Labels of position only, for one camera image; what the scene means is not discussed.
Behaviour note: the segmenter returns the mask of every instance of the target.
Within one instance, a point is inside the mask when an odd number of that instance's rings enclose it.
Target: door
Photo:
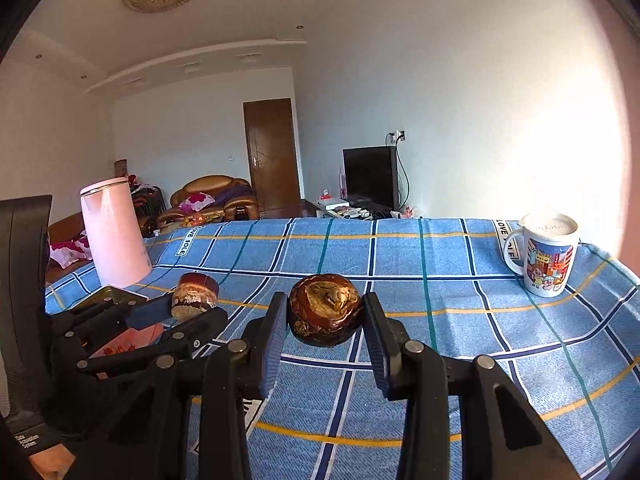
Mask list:
[[[291,99],[244,103],[244,129],[260,211],[299,205]]]

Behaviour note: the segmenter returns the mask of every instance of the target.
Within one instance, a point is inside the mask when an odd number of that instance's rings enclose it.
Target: pink cup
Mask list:
[[[100,283],[125,287],[148,275],[151,261],[126,177],[85,187],[80,191],[80,204]]]

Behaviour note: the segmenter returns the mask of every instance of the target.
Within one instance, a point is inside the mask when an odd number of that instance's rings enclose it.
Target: blue plaid tablecloth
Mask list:
[[[374,222],[282,219],[208,225],[177,256],[189,231],[148,240],[153,271],[129,290],[164,294],[190,270],[220,284],[229,324],[198,355],[241,335],[274,292],[303,276],[334,272],[374,291],[411,338],[443,355],[492,355],[526,394],[578,473],[602,480],[640,426],[640,280],[581,244],[566,290],[524,291],[500,256],[514,222],[407,219]],[[100,287],[83,267],[47,289],[50,314]],[[284,345],[276,387],[253,410],[248,445],[257,480],[395,478],[404,402],[376,388],[362,332],[331,349]],[[452,479],[461,475],[460,413],[450,397]],[[197,475],[198,404],[188,450]]]

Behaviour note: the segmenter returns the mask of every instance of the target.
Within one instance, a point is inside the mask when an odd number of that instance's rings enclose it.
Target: white mug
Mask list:
[[[561,213],[528,214],[522,226],[504,241],[502,256],[507,266],[524,277],[527,290],[543,298],[552,298],[564,290],[574,266],[578,248],[578,222]],[[509,242],[524,237],[524,266],[508,255]]]

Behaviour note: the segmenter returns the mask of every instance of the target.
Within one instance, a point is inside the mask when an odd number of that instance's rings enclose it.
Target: television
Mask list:
[[[351,205],[398,210],[398,159],[395,146],[342,150],[347,199]]]

